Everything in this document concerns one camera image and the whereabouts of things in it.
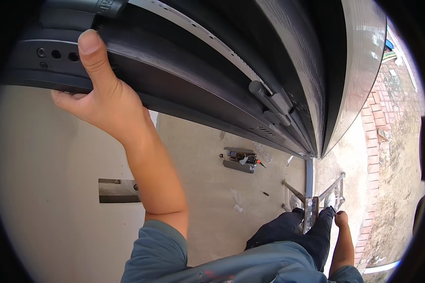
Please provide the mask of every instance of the blue object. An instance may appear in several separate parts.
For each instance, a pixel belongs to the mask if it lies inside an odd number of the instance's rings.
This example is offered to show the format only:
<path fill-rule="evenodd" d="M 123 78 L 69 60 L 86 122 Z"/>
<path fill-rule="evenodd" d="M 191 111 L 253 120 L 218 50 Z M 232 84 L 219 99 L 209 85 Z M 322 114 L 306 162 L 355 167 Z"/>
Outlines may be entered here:
<path fill-rule="evenodd" d="M 387 48 L 389 48 L 390 50 L 392 50 L 392 49 L 393 49 L 393 43 L 392 43 L 392 42 L 390 42 L 390 40 L 388 40 L 388 39 L 386 39 L 386 46 L 387 46 Z"/>

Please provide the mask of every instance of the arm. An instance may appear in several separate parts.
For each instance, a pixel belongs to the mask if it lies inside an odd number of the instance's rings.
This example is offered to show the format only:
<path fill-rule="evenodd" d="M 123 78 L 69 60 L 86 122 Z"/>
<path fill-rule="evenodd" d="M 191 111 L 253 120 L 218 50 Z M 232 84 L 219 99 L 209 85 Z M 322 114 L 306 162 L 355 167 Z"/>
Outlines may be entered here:
<path fill-rule="evenodd" d="M 52 91 L 57 106 L 104 130 L 125 148 L 139 186 L 145 220 L 159 220 L 187 236 L 187 206 L 175 169 L 137 93 L 112 71 L 96 31 L 78 40 L 79 55 L 93 83 L 89 94 Z"/>
<path fill-rule="evenodd" d="M 354 266 L 354 246 L 351 239 L 351 232 L 348 226 L 348 215 L 344 211 L 335 214 L 335 224 L 339 228 L 339 238 L 335 245 L 332 263 L 329 269 L 329 276 L 334 274 L 339 268 L 352 265 Z"/>

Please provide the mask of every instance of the white sneaker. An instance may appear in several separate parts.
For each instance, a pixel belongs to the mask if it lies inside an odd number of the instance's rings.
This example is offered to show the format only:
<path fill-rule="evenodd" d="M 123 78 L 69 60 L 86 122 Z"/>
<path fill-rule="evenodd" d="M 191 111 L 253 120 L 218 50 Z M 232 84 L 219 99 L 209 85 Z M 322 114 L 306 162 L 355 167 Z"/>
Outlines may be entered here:
<path fill-rule="evenodd" d="M 335 208 L 335 192 L 331 191 L 324 199 L 324 208 L 326 207 Z"/>
<path fill-rule="evenodd" d="M 300 199 L 295 195 L 291 195 L 291 198 L 289 199 L 289 207 L 291 208 L 291 211 L 293 211 L 296 207 L 302 208 L 301 205 Z"/>

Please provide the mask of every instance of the hand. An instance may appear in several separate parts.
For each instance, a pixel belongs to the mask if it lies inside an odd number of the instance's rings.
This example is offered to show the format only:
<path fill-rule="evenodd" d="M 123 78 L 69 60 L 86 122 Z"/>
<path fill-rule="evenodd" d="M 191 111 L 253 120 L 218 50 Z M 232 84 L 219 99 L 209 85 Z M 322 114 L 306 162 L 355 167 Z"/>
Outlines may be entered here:
<path fill-rule="evenodd" d="M 344 211 L 335 213 L 335 224 L 338 228 L 348 224 L 348 215 Z"/>
<path fill-rule="evenodd" d="M 55 105 L 109 133 L 121 144 L 135 142 L 135 133 L 154 127 L 137 93 L 118 79 L 107 58 L 106 45 L 89 29 L 77 40 L 79 55 L 93 90 L 74 95 L 52 90 Z"/>

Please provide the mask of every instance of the dirt ground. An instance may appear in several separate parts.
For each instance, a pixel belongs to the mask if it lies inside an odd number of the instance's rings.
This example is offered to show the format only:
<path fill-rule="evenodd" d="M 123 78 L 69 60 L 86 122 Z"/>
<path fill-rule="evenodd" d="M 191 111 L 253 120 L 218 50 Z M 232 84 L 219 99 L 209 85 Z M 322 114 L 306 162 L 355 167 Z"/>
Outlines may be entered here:
<path fill-rule="evenodd" d="M 395 70 L 397 76 L 392 76 L 389 69 Z M 400 118 L 391 123 L 388 148 L 383 145 L 385 142 L 380 146 L 376 216 L 364 251 L 364 257 L 369 258 L 367 268 L 402 258 L 412 238 L 417 203 L 425 194 L 419 165 L 420 116 L 425 109 L 422 93 L 414 91 L 405 64 L 396 66 L 393 60 L 384 63 L 378 76 L 391 101 L 403 111 L 400 110 Z M 363 275 L 363 278 L 366 282 L 385 282 L 394 270 Z"/>

